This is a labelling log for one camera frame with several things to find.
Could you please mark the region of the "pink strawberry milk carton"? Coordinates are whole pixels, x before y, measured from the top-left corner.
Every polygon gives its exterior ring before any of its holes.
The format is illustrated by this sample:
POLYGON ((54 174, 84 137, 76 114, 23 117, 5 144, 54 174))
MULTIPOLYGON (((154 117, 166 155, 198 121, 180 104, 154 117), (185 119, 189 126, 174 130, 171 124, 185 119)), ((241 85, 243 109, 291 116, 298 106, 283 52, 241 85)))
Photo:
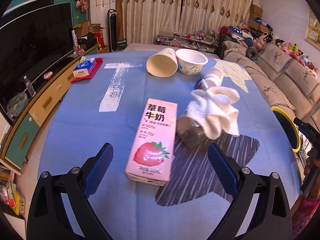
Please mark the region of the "pink strawberry milk carton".
POLYGON ((170 179, 178 104, 149 98, 125 173, 130 180, 164 186, 170 179))

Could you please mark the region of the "bookshelf with books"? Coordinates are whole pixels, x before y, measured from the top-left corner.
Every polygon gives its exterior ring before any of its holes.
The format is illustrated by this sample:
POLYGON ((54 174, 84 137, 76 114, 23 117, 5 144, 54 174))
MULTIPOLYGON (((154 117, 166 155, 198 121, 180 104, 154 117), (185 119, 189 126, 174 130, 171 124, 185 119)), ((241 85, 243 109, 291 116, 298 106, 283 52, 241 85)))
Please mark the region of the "bookshelf with books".
POLYGON ((16 215, 25 214, 25 197, 14 183, 14 172, 1 164, 0 168, 1 201, 10 207, 16 215))

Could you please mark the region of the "white crumpled towel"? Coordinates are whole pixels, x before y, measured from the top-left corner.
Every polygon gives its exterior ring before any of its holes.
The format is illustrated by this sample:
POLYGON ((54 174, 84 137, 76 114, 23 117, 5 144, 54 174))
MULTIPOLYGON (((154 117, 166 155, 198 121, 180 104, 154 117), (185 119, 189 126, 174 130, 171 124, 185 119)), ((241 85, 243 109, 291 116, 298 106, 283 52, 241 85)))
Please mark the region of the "white crumpled towel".
POLYGON ((187 117, 196 121, 205 136, 215 140, 222 132, 238 137, 239 110, 233 104, 240 100, 239 93, 232 88, 210 87, 191 92, 192 100, 187 107, 187 117))

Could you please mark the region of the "pile of plush toys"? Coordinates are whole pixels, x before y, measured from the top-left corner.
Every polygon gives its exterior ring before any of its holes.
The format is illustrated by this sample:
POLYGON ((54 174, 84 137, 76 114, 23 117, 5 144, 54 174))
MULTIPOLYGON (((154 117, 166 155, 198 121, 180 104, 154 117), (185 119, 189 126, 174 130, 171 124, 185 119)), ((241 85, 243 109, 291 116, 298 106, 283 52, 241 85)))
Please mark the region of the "pile of plush toys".
POLYGON ((246 50, 250 47, 254 47, 260 55, 263 53, 264 46, 272 44, 295 59, 314 77, 317 77, 319 72, 319 69, 309 61, 309 56, 301 51, 297 44, 282 40, 262 18, 255 18, 253 22, 241 28, 231 25, 220 28, 217 33, 217 44, 216 54, 220 58, 233 50, 246 56, 246 50))

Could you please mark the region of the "small white yogurt bottle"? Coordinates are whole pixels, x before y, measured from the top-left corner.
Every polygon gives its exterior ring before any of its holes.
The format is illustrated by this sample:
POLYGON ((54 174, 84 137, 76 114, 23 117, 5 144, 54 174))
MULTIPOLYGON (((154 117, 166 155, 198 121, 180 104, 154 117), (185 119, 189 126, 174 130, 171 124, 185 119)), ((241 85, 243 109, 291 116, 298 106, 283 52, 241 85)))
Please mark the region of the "small white yogurt bottle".
POLYGON ((207 90, 210 87, 220 87, 223 81, 223 72, 216 67, 211 68, 204 78, 200 81, 202 90, 207 90))

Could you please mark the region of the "clear glass jar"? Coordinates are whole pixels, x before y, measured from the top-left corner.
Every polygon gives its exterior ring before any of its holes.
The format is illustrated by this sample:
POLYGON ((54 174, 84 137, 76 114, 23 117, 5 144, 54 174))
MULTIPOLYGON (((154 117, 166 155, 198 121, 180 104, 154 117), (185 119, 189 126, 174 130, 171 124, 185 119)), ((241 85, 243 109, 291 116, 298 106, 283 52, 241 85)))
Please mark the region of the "clear glass jar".
POLYGON ((186 115, 177 120, 176 131, 188 147, 195 147, 207 139, 202 126, 186 115))

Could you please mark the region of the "plastic water bottle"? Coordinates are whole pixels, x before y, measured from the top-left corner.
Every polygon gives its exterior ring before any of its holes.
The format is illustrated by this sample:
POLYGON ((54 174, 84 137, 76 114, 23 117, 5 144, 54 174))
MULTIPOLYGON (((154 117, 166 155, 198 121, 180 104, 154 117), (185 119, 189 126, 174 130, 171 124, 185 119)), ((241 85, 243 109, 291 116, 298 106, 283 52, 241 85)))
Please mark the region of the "plastic water bottle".
POLYGON ((24 83, 25 83, 25 86, 26 86, 30 96, 34 97, 36 95, 35 89, 33 88, 31 81, 27 78, 26 75, 24 76, 24 83))

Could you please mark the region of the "cardboard boxes stack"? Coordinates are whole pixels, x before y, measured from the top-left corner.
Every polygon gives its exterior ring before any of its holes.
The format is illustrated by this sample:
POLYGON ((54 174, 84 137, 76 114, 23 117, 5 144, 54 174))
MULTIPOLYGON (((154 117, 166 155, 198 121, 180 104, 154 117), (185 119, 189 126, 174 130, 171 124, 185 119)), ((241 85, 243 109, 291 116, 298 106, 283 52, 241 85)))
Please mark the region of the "cardboard boxes stack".
POLYGON ((249 10, 248 23, 253 22, 255 18, 261 18, 263 15, 263 9, 255 4, 251 4, 249 10))

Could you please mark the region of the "white paper bowl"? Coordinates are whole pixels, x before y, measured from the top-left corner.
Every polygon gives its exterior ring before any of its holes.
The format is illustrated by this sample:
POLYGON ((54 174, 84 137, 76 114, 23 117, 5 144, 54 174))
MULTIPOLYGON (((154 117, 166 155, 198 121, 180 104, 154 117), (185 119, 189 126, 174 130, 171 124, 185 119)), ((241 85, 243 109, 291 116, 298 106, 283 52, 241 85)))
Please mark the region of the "white paper bowl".
POLYGON ((208 63, 208 58, 201 52, 191 49, 178 49, 175 51, 178 63, 178 70, 185 75, 199 74, 205 64, 208 63))

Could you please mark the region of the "blue tissue pack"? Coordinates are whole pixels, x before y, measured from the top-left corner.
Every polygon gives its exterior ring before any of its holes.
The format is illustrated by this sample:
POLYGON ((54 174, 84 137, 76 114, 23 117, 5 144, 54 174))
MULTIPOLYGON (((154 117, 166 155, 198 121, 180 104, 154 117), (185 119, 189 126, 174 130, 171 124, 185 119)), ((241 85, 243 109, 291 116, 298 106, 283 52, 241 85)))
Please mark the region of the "blue tissue pack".
POLYGON ((92 69, 95 67, 97 61, 95 58, 83 61, 79 63, 73 70, 74 77, 86 77, 89 76, 92 69))

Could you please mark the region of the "beige paper cup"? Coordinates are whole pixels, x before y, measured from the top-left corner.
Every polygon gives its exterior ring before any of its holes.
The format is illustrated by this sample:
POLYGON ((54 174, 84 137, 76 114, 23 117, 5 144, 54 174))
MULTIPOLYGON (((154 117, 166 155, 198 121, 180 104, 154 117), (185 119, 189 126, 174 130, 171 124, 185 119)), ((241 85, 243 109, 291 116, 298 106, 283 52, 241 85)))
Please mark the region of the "beige paper cup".
POLYGON ((146 62, 146 69, 155 77, 166 78, 174 75, 178 69, 175 51, 165 48, 150 56, 146 62))

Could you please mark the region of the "red tray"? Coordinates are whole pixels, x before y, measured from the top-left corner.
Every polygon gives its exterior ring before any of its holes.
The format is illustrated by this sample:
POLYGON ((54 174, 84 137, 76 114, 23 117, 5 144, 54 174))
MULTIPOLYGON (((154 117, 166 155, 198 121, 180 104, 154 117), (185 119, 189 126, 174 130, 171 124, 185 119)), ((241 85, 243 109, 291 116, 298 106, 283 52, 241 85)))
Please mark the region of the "red tray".
POLYGON ((91 58, 87 61, 79 63, 73 70, 73 79, 71 83, 80 80, 90 80, 96 74, 103 63, 102 58, 91 58))

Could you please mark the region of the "black television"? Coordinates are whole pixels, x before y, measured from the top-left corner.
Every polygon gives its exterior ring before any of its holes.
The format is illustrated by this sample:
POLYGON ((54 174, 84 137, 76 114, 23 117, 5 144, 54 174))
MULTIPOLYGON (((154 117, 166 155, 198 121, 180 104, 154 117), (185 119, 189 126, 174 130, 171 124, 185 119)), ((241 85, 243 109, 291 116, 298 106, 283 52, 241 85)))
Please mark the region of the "black television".
POLYGON ((1 106, 73 50, 70 3, 24 14, 1 27, 1 106))

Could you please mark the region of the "black tower fan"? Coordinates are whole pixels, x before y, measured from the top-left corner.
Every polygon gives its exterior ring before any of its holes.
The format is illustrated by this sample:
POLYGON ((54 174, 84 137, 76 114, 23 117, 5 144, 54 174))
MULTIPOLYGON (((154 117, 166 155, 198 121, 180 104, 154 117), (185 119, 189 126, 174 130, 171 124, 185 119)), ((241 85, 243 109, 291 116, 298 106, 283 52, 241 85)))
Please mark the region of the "black tower fan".
POLYGON ((108 44, 110 52, 118 50, 118 35, 117 35, 117 12, 114 9, 109 9, 107 13, 108 23, 108 44))

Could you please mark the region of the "beige patterned curtains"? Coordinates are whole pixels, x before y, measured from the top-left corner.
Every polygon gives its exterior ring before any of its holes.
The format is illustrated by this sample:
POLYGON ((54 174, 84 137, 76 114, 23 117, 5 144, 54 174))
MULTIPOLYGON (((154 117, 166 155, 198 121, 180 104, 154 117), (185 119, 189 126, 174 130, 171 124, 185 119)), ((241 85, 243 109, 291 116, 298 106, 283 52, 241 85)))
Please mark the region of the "beige patterned curtains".
POLYGON ((152 44, 162 32, 214 34, 224 25, 241 26, 253 0, 121 0, 128 43, 152 44))

